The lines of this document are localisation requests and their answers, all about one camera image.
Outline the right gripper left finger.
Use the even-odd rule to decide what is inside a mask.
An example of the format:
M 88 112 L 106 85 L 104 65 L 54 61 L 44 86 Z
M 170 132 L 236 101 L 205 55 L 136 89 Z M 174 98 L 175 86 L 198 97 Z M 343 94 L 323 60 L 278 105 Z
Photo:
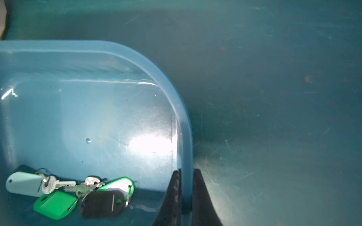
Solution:
M 181 226 L 182 206 L 182 181 L 179 169 L 172 173 L 164 200 L 152 225 Z

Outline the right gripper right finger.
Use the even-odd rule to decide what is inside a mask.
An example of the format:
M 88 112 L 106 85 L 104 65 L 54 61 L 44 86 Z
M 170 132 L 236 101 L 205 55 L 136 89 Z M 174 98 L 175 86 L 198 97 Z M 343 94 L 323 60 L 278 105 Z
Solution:
M 192 225 L 222 226 L 214 209 L 200 169 L 194 169 L 192 195 Z

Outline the blue plastic storage box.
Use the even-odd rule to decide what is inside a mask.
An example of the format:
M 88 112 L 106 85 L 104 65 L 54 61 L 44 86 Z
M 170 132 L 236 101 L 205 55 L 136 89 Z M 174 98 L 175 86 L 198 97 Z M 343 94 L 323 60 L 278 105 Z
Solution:
M 181 170 L 182 225 L 191 225 L 192 129 L 186 106 L 153 62 L 99 40 L 1 42 L 1 225 L 151 226 L 172 173 Z M 34 211 L 10 193 L 15 172 L 82 183 L 89 176 L 134 183 L 116 217 L 65 218 Z

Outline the key with white tag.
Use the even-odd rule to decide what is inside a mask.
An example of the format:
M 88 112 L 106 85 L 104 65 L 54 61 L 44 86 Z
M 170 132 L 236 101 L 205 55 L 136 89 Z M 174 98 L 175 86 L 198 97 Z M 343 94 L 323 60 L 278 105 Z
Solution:
M 49 195 L 62 187 L 76 185 L 76 181 L 61 181 L 53 175 L 46 176 L 39 171 L 34 174 L 15 172 L 8 177 L 5 183 L 8 192 L 32 197 Z

